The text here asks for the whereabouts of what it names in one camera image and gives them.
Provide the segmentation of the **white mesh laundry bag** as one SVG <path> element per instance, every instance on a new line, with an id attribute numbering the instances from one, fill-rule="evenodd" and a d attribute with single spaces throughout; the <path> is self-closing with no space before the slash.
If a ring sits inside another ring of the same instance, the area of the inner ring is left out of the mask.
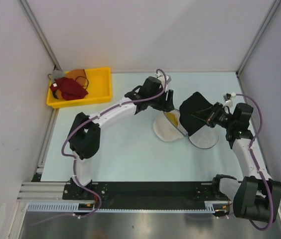
<path id="1" fill-rule="evenodd" d="M 153 130 L 158 138 L 164 142 L 173 142 L 178 139 L 187 138 L 191 144 L 200 149 L 210 149 L 218 142 L 218 132 L 207 126 L 202 127 L 192 136 L 180 124 L 180 112 L 178 109 L 169 113 L 175 113 L 178 119 L 178 128 L 174 127 L 166 118 L 166 112 L 161 112 L 153 122 Z"/>

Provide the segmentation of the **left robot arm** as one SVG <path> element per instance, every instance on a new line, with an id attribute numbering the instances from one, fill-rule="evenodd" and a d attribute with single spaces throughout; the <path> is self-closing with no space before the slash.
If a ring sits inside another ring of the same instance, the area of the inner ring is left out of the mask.
<path id="1" fill-rule="evenodd" d="M 76 196 L 80 199 L 90 196 L 91 158 L 100 148 L 101 132 L 148 107 L 163 112 L 174 110 L 173 90 L 167 88 L 170 81 L 169 75 L 150 76 L 143 85 L 126 93 L 120 101 L 109 108 L 91 115 L 81 112 L 75 116 L 61 153 L 73 158 L 72 180 L 76 184 L 73 191 Z"/>

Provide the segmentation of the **black garment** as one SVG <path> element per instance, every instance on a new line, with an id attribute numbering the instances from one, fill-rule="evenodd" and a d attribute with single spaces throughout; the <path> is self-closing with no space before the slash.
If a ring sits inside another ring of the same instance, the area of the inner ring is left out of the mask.
<path id="1" fill-rule="evenodd" d="M 193 93 L 180 105 L 179 120 L 182 127 L 187 131 L 188 136 L 192 136 L 206 125 L 207 116 L 203 114 L 205 111 L 208 113 L 212 107 L 213 105 L 200 92 Z"/>

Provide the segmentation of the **yellow bra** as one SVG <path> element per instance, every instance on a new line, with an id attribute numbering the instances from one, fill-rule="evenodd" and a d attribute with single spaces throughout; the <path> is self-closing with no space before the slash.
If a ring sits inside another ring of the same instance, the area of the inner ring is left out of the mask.
<path id="1" fill-rule="evenodd" d="M 168 121 L 176 128 L 178 128 L 178 119 L 175 113 L 165 113 Z"/>

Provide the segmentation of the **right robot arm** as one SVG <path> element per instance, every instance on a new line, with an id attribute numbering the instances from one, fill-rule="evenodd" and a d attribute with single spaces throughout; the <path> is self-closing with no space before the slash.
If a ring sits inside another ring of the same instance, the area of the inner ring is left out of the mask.
<path id="1" fill-rule="evenodd" d="M 207 112 L 208 126 L 219 125 L 226 129 L 226 140 L 243 174 L 242 182 L 232 176 L 217 175 L 211 195 L 217 200 L 226 196 L 231 199 L 237 218 L 270 224 L 277 217 L 281 182 L 273 180 L 256 159 L 254 136 L 249 130 L 252 112 L 253 107 L 246 103 L 238 103 L 232 114 L 220 103 L 215 103 Z"/>

